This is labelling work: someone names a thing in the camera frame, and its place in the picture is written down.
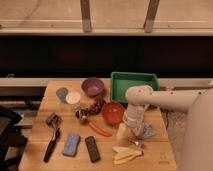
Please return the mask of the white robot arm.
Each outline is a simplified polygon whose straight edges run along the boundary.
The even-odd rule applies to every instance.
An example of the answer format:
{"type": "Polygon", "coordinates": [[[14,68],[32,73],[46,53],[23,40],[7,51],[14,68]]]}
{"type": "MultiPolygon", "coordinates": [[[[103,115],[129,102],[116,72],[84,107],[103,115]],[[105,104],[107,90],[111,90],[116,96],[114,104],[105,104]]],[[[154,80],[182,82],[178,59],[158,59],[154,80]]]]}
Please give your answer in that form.
{"type": "Polygon", "coordinates": [[[177,171],[213,171],[213,88],[154,91],[150,86],[126,90],[122,118],[136,138],[145,127],[144,114],[159,108],[172,143],[177,171]]]}

